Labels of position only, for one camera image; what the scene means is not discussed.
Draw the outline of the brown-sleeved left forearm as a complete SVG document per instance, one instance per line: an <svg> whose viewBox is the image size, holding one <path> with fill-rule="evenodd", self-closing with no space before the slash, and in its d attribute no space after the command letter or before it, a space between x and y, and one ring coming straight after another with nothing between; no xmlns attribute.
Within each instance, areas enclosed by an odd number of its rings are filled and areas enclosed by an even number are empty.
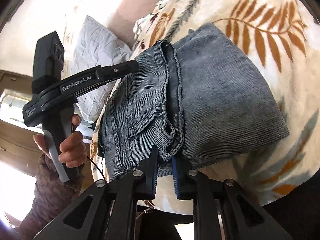
<svg viewBox="0 0 320 240"><path fill-rule="evenodd" d="M63 183L46 154L41 155L35 176L34 200L30 212L16 232L21 239L33 239L50 221L59 215L81 190L83 174Z"/></svg>

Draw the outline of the person's left hand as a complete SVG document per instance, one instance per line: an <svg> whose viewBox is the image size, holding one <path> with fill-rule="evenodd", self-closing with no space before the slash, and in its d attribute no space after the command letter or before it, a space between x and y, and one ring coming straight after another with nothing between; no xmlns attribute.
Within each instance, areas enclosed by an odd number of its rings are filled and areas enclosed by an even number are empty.
<svg viewBox="0 0 320 240"><path fill-rule="evenodd" d="M86 162L87 150L83 143L83 135L79 131L73 132L67 139L60 144L61 154L59 155L59 162L64 163L68 168L79 167ZM33 140L38 148L47 155L50 154L47 150L44 135L36 134Z"/></svg>

